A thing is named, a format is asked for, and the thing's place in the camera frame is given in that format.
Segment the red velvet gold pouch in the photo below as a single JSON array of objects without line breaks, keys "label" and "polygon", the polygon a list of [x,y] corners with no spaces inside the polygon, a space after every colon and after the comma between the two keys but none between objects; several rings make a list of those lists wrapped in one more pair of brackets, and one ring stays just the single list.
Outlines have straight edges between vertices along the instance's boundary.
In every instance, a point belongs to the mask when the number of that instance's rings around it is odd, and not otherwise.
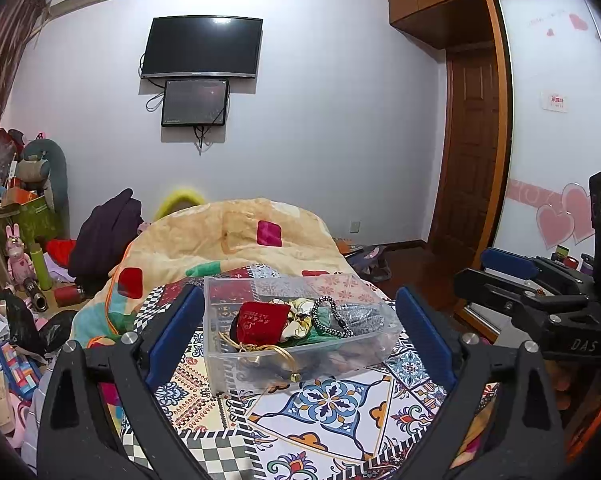
[{"label": "red velvet gold pouch", "polygon": [[286,378],[299,384],[299,366],[294,356],[280,346],[291,310],[285,302],[243,302],[230,330],[220,333],[219,338],[238,352],[274,352],[287,366]]}]

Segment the clear plastic storage box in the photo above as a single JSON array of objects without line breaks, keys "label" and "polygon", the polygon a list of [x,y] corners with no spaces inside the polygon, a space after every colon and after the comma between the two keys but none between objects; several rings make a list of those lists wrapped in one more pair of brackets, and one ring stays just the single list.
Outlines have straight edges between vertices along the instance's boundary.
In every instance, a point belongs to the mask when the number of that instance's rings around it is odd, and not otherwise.
[{"label": "clear plastic storage box", "polygon": [[352,274],[206,278],[204,358],[215,393],[340,376],[391,355],[391,303]]}]

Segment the brown wooden door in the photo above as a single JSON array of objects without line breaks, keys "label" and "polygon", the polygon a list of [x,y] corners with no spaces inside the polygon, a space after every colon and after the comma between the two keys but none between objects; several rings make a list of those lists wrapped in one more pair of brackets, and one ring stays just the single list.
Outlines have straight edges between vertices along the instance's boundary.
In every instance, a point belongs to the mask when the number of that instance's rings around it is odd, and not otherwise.
[{"label": "brown wooden door", "polygon": [[450,52],[439,188],[429,244],[469,266],[486,223],[498,148],[499,77],[494,48]]}]

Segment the grey backpack on floor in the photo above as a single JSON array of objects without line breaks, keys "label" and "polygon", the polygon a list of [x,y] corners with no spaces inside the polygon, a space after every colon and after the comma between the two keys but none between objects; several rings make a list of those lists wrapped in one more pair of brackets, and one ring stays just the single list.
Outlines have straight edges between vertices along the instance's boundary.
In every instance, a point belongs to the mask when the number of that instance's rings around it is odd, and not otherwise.
[{"label": "grey backpack on floor", "polygon": [[385,258],[385,245],[363,246],[344,238],[337,238],[335,243],[340,255],[363,280],[381,283],[391,279],[391,271]]}]

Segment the silver mesh pouch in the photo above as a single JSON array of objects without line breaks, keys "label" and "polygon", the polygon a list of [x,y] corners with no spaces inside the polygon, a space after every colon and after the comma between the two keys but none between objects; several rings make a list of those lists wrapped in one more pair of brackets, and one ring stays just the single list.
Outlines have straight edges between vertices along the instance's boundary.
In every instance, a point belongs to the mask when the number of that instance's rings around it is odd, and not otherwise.
[{"label": "silver mesh pouch", "polygon": [[349,332],[355,336],[374,333],[385,326],[385,316],[381,309],[368,304],[342,304],[337,308]]}]

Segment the patterned colourful bedsheet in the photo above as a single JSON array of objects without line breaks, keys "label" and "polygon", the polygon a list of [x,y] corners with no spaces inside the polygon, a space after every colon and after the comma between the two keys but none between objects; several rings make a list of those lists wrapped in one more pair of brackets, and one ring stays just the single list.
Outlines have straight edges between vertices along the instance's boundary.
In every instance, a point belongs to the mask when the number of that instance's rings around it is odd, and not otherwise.
[{"label": "patterned colourful bedsheet", "polygon": [[384,362],[262,391],[212,393],[204,353],[197,330],[155,398],[215,479],[387,479],[447,397],[407,334]]}]

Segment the red cylinder can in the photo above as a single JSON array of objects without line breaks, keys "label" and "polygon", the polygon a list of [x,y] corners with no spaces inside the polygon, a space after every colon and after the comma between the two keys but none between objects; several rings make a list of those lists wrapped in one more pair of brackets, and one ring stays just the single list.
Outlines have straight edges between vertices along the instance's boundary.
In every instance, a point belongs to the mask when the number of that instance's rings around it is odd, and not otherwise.
[{"label": "red cylinder can", "polygon": [[81,304],[87,295],[79,285],[71,284],[54,289],[53,297],[59,308],[66,308]]}]

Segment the white wardrobe sliding door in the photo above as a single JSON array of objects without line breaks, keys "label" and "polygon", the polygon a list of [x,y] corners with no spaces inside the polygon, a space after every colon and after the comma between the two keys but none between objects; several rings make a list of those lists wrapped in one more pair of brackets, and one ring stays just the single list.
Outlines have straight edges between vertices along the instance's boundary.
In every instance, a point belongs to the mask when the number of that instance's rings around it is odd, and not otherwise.
[{"label": "white wardrobe sliding door", "polygon": [[601,12],[589,0],[495,0],[509,53],[509,174],[494,247],[594,252],[601,171]]}]

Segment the green bottle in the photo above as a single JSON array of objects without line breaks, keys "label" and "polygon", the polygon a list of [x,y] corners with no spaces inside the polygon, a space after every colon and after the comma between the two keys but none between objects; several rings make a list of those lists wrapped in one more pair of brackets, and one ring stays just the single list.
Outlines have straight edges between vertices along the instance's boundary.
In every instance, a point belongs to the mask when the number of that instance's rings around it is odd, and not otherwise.
[{"label": "green bottle", "polygon": [[30,258],[34,265],[39,287],[42,290],[50,290],[53,286],[46,260],[44,260],[43,250],[37,243],[32,243],[30,246]]}]

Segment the green knitted cloth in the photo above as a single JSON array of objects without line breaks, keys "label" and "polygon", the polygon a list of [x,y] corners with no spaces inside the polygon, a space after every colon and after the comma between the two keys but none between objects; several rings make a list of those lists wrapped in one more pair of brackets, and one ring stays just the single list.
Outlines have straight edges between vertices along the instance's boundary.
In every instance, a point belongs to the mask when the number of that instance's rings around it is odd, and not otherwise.
[{"label": "green knitted cloth", "polygon": [[337,339],[337,336],[318,330],[309,313],[291,310],[287,315],[279,344],[281,347],[291,348],[305,344],[321,344],[321,342]]}]

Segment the dark purple garment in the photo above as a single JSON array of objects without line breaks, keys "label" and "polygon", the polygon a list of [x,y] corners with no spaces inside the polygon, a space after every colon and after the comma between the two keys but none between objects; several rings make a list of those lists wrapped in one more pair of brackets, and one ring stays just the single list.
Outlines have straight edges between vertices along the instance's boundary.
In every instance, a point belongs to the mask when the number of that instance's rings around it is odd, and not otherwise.
[{"label": "dark purple garment", "polygon": [[68,273],[88,296],[99,292],[143,223],[142,204],[126,188],[96,206],[81,226],[69,256]]}]

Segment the beige patchwork blanket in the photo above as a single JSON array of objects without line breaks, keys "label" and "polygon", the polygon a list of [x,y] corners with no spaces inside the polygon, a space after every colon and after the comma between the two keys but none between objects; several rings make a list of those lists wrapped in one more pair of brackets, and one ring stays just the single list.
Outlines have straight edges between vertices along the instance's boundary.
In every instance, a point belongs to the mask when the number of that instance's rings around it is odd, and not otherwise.
[{"label": "beige patchwork blanket", "polygon": [[353,272],[324,221],[308,210],[266,198],[190,207],[151,223],[127,246],[74,317],[70,336],[84,347],[96,338],[115,340],[155,287],[189,270],[216,275],[258,263],[284,275]]}]

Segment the grey green plush toy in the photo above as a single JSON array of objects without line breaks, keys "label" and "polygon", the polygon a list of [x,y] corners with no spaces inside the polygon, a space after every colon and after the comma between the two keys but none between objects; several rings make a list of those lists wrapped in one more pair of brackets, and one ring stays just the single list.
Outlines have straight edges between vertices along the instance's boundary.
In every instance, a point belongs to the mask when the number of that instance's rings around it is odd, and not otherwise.
[{"label": "grey green plush toy", "polygon": [[36,139],[25,145],[16,165],[16,178],[41,190],[53,211],[59,214],[68,211],[66,158],[53,140]]}]

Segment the wall power socket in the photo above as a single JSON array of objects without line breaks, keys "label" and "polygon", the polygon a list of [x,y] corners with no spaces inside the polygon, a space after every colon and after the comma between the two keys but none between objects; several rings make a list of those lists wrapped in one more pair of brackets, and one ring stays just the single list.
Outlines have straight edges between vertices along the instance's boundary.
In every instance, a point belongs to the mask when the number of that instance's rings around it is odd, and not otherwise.
[{"label": "wall power socket", "polygon": [[352,221],[349,226],[349,232],[351,234],[357,234],[360,232],[361,223],[359,221]]}]

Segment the large wall television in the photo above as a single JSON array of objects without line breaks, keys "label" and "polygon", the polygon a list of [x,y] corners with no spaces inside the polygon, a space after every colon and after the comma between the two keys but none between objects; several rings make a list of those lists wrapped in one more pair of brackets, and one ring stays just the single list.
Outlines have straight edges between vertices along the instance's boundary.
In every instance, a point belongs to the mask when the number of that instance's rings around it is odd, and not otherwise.
[{"label": "large wall television", "polygon": [[261,18],[177,15],[154,18],[143,55],[141,76],[257,76]]}]

